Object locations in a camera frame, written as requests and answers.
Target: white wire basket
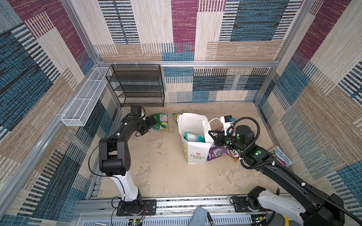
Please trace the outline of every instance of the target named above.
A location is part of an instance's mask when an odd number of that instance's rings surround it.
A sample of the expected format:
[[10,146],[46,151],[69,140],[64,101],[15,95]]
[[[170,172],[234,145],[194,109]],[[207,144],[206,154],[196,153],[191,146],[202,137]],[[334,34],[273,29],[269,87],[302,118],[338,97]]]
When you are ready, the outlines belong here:
[[107,72],[107,67],[98,67],[93,71],[62,117],[66,126],[84,126],[87,123],[107,84]]

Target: floor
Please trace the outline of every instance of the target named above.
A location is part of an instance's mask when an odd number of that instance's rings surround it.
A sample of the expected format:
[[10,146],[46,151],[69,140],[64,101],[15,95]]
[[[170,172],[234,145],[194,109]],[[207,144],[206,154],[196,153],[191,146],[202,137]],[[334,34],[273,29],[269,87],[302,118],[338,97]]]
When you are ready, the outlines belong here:
[[[225,155],[204,165],[189,165],[182,152],[181,137],[172,113],[186,112],[206,115],[209,120],[225,115],[235,118],[250,116],[260,124],[260,136],[256,144],[270,150],[274,145],[253,103],[165,103],[165,107],[146,107],[146,115],[168,112],[169,131],[151,129],[147,134],[131,136],[128,146],[131,154],[131,176],[142,196],[182,195],[231,195],[247,194],[255,186],[275,192],[286,192],[276,182],[256,170],[244,169],[240,162]],[[238,125],[248,125],[256,133],[250,120]],[[218,120],[211,122],[211,129],[221,127]],[[119,195],[114,182],[103,178],[100,197]]]

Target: black mesh shelf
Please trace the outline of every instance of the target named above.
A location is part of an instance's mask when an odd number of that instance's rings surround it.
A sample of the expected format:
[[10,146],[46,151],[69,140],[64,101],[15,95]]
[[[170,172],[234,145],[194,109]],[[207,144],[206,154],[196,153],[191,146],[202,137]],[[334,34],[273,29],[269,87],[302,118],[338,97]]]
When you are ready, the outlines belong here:
[[113,64],[106,76],[122,106],[163,107],[165,92],[158,64]]

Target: white paper bag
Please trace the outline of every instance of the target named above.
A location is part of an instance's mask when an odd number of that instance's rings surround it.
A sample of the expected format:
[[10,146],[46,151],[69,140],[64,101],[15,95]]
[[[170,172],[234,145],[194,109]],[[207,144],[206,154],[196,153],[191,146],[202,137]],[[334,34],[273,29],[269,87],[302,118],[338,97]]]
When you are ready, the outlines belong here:
[[[183,113],[177,117],[178,132],[181,135],[182,148],[189,164],[205,164],[207,155],[214,140],[209,135],[210,123],[204,115]],[[186,132],[195,135],[203,135],[205,143],[190,142],[185,140]]]

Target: yellow handle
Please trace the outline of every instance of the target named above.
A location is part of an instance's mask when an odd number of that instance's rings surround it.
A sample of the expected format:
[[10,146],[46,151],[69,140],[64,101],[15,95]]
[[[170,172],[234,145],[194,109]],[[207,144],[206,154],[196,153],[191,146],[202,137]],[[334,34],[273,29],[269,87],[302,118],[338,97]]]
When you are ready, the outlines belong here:
[[285,220],[284,226],[289,226],[289,221],[291,221],[292,219],[289,219],[286,216],[283,216],[283,217],[284,217],[284,220]]

